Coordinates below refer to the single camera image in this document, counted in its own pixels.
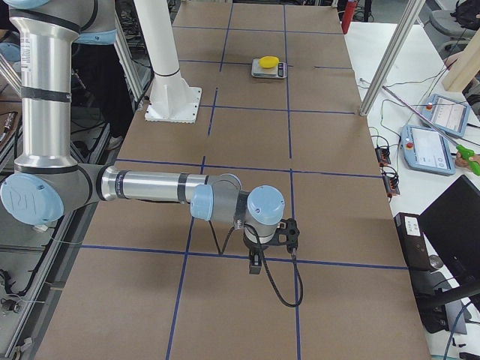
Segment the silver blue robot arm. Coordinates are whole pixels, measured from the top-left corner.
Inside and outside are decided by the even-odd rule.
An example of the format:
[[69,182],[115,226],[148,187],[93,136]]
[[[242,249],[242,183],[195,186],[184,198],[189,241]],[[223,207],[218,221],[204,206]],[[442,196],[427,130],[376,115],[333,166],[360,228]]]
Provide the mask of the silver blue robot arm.
[[72,156],[71,47],[116,40],[113,1],[10,1],[20,33],[23,151],[1,185],[1,201],[18,221],[47,224],[90,203],[116,199],[181,203],[194,218],[244,233],[250,272],[266,269],[264,251],[285,229],[285,201],[275,187],[242,190],[231,174],[135,172],[80,164]]

